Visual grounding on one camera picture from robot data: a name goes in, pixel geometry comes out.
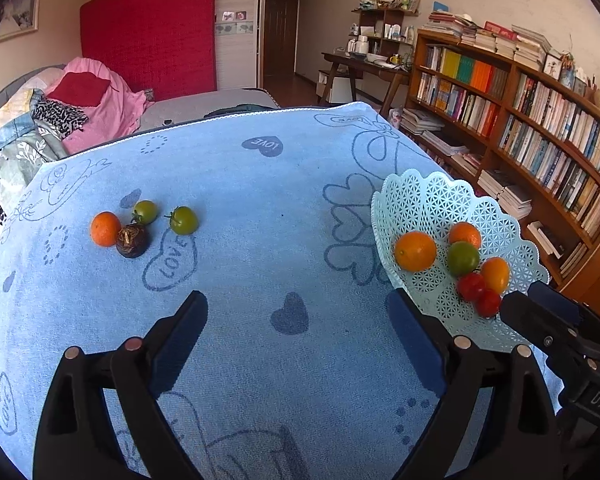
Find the red cloth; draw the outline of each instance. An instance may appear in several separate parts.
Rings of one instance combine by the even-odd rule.
[[[216,90],[216,0],[92,0],[80,8],[82,55],[156,101]]]
[[[47,97],[68,105],[94,107],[100,104],[109,85],[109,80],[91,72],[67,72]]]

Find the green tomato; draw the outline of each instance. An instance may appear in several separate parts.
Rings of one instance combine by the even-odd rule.
[[[149,225],[158,217],[158,206],[151,200],[142,200],[134,206],[132,216],[137,224]]]
[[[169,225],[174,233],[181,236],[190,235],[200,223],[196,214],[187,206],[181,205],[173,210],[169,218]]]
[[[458,278],[474,272],[480,264],[480,254],[478,254],[478,249],[469,242],[456,242],[449,247],[446,264],[449,267],[449,272]]]

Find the headboard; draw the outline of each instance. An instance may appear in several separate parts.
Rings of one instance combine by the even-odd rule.
[[[82,55],[155,100],[216,90],[215,0],[92,0],[80,8]]]
[[[28,74],[20,76],[15,81],[11,81],[7,86],[0,90],[0,108],[18,91],[22,85],[24,85],[24,83],[26,83],[37,73],[42,72],[47,68],[64,68],[64,65],[43,66],[42,68],[37,68]]]

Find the red tomato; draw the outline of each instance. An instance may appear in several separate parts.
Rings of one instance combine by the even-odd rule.
[[[484,276],[478,272],[466,274],[456,283],[456,290],[460,297],[469,303],[477,301],[484,292],[487,285],[484,281]]]
[[[502,298],[492,288],[487,288],[474,303],[475,311],[482,317],[493,317],[500,311]]]

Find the light blue plastic basket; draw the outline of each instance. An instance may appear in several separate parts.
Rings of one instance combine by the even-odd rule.
[[[493,198],[476,197],[464,180],[451,181],[438,172],[423,178],[417,170],[407,170],[402,176],[389,175],[371,202],[378,253],[392,285],[403,287],[419,309],[436,316],[451,335],[463,334],[483,349],[509,352],[525,342],[523,337],[499,316],[478,316],[470,303],[458,297],[456,279],[446,268],[448,231],[461,221],[471,222],[482,235],[480,263],[500,256],[509,264],[505,294],[514,290],[526,293],[537,280],[548,283],[549,272],[539,262],[538,248],[520,237],[518,221],[504,214]],[[438,247],[435,263],[423,272],[407,272],[395,263],[395,242],[410,231],[429,234]]]

